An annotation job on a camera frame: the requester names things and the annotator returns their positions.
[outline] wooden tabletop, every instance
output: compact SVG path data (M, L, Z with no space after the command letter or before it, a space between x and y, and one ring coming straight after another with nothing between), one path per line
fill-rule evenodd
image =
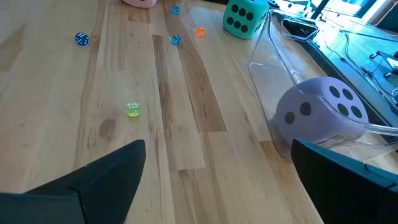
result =
M1 4L0 191L25 192L143 139L126 223L322 222L269 136L248 72L257 37L223 30L225 6ZM89 45L75 43L78 32ZM126 116L130 101L138 117Z

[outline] clear acrylic box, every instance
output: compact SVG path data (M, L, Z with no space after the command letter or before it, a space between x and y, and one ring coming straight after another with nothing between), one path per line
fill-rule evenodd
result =
M336 110L322 95L309 93L306 89L300 87L300 83L311 78L333 77L333 74L329 74L329 71L332 70L330 68L329 70L325 69L325 64L328 67L335 68L335 71L332 71L333 73L340 71L340 68L351 69L352 72L349 72L349 74L353 76L352 80L362 82L361 85L367 85L366 93L371 92L374 97L382 99L383 106L390 108L385 113L389 113L389 116L397 116L398 119L398 115L394 114L396 113L394 110L398 109L396 103L394 103L394 98L387 94L387 91L393 91L393 89L388 88L388 86L377 85L375 77L378 70L374 72L374 77L368 77L360 69L360 65L356 63L357 57L364 58L364 55L369 57L369 52L365 52L365 50L360 52L361 49L354 44L348 44L348 46L345 44L347 39L352 41L364 38L369 39L368 41L379 42L381 46L386 48L385 50L379 49L381 51L391 51L389 45L398 42L396 37L375 31L378 31L377 28L357 22L353 22L349 26L338 26L278 10L271 9L269 11L252 54L249 71L264 108L272 140L281 156L290 160L290 144L281 136L280 127L275 119L276 110L279 100L291 88L297 89L300 94L322 101L339 122L358 128L355 133L340 135L338 138L323 139L320 142L312 141L312 143L363 162L398 150L397 128L351 119ZM320 56L314 58L313 52ZM331 63L331 60L336 58L340 59L339 63L344 64L342 67L336 68L335 63ZM380 59L375 62L369 59L365 61L364 66L375 68ZM364 94L354 87L356 83L351 82L350 78L346 77L345 83L353 86L352 89L363 100ZM316 130L316 126L316 123L312 123L302 128L306 131Z

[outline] blue die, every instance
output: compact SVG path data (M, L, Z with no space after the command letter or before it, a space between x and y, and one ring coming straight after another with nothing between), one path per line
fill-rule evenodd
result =
M179 14L180 13L180 8L178 6L173 6L172 7L172 14Z
M77 33L75 36L75 41L76 44L84 46L88 44L88 35L82 32Z
M172 44L180 45L180 42L181 42L181 37L179 35L174 35L172 37Z

